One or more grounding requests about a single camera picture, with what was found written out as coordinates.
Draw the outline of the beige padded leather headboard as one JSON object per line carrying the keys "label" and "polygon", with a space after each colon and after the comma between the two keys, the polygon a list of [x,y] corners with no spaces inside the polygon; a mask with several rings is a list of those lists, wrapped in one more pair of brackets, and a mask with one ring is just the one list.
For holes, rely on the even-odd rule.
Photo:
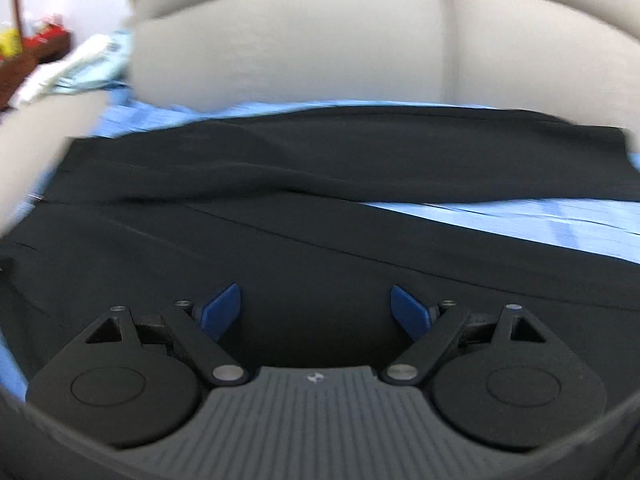
{"label": "beige padded leather headboard", "polygon": [[639,148],[639,0],[132,0],[128,30],[157,107],[524,108]]}

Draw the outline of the brown wooden side shelf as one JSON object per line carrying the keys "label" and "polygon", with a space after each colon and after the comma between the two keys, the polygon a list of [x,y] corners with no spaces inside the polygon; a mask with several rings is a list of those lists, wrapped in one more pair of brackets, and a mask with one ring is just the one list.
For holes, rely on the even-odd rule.
{"label": "brown wooden side shelf", "polygon": [[34,22],[35,29],[18,38],[15,27],[1,26],[1,110],[40,64],[59,61],[70,53],[72,33],[59,15]]}

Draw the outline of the black pants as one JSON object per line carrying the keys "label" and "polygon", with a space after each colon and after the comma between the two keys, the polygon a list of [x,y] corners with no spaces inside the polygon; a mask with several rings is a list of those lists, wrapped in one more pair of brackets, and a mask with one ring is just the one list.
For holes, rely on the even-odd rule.
{"label": "black pants", "polygon": [[221,343],[243,365],[378,367],[409,342],[399,286],[526,307],[617,404],[639,387],[636,264],[386,204],[638,197],[620,130],[524,110],[346,107],[78,139],[2,238],[1,330],[32,376],[111,307],[145,318],[236,285]]}

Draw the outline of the light blue folded cloth pile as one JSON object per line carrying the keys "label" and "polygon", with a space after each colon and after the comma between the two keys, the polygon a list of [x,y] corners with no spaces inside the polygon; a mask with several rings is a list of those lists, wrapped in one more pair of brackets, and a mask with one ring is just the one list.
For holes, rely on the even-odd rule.
{"label": "light blue folded cloth pile", "polygon": [[124,80],[134,43],[129,30],[96,34],[62,60],[39,65],[9,99],[21,108],[49,94],[77,94],[110,88]]}

